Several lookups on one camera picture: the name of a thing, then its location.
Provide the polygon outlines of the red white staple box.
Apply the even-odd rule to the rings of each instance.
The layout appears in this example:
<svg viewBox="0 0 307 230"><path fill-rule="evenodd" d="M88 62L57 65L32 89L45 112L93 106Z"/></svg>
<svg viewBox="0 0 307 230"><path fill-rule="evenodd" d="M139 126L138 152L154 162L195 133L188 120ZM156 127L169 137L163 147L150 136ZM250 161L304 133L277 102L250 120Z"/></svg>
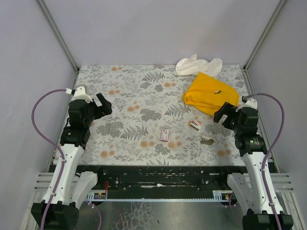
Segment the red white staple box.
<svg viewBox="0 0 307 230"><path fill-rule="evenodd" d="M160 141L168 142L168 139L169 139L169 130L168 129L162 129Z"/></svg>

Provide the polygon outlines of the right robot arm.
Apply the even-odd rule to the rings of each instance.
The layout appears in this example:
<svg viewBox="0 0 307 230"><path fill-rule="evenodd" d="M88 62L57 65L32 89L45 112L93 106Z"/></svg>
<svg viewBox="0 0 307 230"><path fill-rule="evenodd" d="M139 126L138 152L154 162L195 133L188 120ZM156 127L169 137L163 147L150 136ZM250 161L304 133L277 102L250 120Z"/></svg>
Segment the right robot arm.
<svg viewBox="0 0 307 230"><path fill-rule="evenodd" d="M249 182L244 175L232 173L227 184L233 191L243 212L245 230L290 230L294 221L285 214L276 196L267 162L267 148L258 134L257 101L247 100L240 107L226 102L214 114L214 122L225 115L222 125L235 134L235 146L248 171Z"/></svg>

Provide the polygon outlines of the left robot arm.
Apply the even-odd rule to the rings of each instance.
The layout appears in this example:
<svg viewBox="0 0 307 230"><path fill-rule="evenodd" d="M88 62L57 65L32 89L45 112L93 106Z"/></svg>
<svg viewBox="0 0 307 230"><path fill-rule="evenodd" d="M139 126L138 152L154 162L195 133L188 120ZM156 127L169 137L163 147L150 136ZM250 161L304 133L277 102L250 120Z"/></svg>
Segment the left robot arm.
<svg viewBox="0 0 307 230"><path fill-rule="evenodd" d="M68 107L67 125L60 137L60 144L52 142L59 152L59 162L50 185L39 203L33 203L31 214L42 230L73 230L76 228L79 209L90 190L97 184L98 176L85 171L74 182L75 173L94 120L112 113L112 104L98 93L101 105L86 93L66 90L73 99Z"/></svg>

